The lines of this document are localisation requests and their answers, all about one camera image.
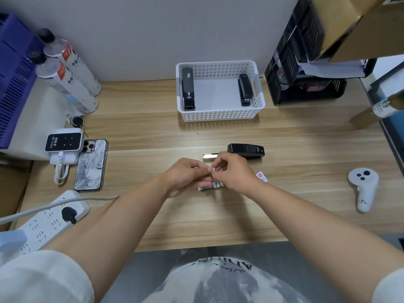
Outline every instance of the black plug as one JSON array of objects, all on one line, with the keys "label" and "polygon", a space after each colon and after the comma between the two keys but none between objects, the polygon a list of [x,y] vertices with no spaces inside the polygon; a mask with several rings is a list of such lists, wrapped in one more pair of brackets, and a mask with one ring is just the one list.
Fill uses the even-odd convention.
[{"label": "black plug", "polygon": [[64,221],[66,221],[66,222],[70,221],[72,224],[76,224],[77,223],[76,216],[77,216],[77,212],[75,209],[68,207],[68,206],[63,207],[62,218]]}]

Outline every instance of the illustrated phone case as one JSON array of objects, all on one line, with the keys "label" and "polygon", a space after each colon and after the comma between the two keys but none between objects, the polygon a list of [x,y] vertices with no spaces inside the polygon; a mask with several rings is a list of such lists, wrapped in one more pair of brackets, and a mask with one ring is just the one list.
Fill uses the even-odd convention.
[{"label": "illustrated phone case", "polygon": [[104,183],[104,171],[108,153],[105,139],[84,141],[77,165],[74,190],[100,190]]}]

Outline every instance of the white game controller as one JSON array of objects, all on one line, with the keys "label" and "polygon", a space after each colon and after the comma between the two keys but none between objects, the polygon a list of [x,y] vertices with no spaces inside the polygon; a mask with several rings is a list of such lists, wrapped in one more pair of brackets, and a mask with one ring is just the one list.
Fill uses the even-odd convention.
[{"label": "white game controller", "polygon": [[357,186],[357,209],[362,213],[371,210],[376,196],[379,176],[376,171],[369,168],[357,168],[348,174],[348,180]]}]

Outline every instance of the bottle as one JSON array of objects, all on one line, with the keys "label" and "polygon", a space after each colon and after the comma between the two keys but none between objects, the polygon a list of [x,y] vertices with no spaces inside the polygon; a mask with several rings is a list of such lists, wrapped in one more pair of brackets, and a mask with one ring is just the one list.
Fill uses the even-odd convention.
[{"label": "bottle", "polygon": [[353,116],[350,122],[353,127],[362,129],[402,109],[404,109],[404,91],[398,92]]},{"label": "bottle", "polygon": [[79,112],[92,113],[98,108],[98,101],[60,60],[47,58],[39,51],[31,51],[29,58],[36,64],[36,75],[63,95]]},{"label": "bottle", "polygon": [[100,83],[66,40],[56,38],[49,29],[40,29],[38,36],[46,43],[44,52],[47,56],[58,58],[94,96],[99,95]]}]

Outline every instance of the gray floor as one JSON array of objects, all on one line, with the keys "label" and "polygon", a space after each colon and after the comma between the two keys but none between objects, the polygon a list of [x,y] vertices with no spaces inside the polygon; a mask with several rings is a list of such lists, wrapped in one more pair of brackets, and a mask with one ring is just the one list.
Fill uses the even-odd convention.
[{"label": "gray floor", "polygon": [[[401,249],[404,234],[381,236]],[[218,247],[218,255],[244,258],[284,280],[313,303],[340,303],[344,300],[289,242]],[[165,280],[180,250],[135,253],[111,287],[103,303],[141,302]]]}]

